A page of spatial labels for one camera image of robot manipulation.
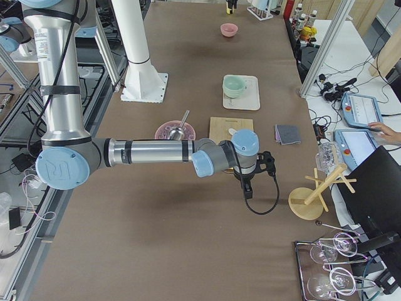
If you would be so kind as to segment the operator hand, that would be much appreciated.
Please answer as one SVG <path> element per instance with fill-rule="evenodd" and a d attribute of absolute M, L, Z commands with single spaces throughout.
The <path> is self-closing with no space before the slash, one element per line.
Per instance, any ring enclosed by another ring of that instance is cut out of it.
<path fill-rule="evenodd" d="M 378 136 L 381 137 L 384 141 L 389 144 L 400 144 L 401 142 L 401 133 L 391 129 L 389 126 L 385 125 L 382 122 L 372 122 L 368 125 L 371 129 L 379 130 Z"/>

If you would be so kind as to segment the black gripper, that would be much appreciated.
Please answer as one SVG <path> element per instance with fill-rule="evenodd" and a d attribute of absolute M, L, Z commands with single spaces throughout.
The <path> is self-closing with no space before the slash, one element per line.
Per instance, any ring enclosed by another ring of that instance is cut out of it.
<path fill-rule="evenodd" d="M 249 173 L 240 173 L 237 171 L 237 167 L 234 167 L 234 176 L 241 182 L 241 188 L 244 193 L 245 199 L 253 198 L 253 189 L 251 186 L 251 180 L 256 174 L 267 172 L 269 176 L 275 178 L 275 159 L 269 151 L 264 151 L 257 154 L 257 160 L 255 168 Z"/>

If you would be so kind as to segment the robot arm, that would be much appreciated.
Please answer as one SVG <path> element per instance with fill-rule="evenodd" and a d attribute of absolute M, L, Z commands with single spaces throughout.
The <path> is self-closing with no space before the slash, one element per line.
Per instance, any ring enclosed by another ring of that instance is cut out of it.
<path fill-rule="evenodd" d="M 94 1 L 23 1 L 25 23 L 33 30 L 44 102 L 46 133 L 36 172 L 48 186 L 70 190 L 90 174 L 117 164 L 191 162 L 199 177 L 233 169 L 245 199 L 251 179 L 275 176 L 274 158 L 259 151 L 257 135 L 238 130 L 218 144 L 201 140 L 97 139 L 85 129 L 75 45 L 79 29 L 95 23 Z"/>
<path fill-rule="evenodd" d="M 1 20 L 1 46 L 8 53 L 17 51 L 23 57 L 36 54 L 34 41 L 17 17 L 8 17 Z"/>

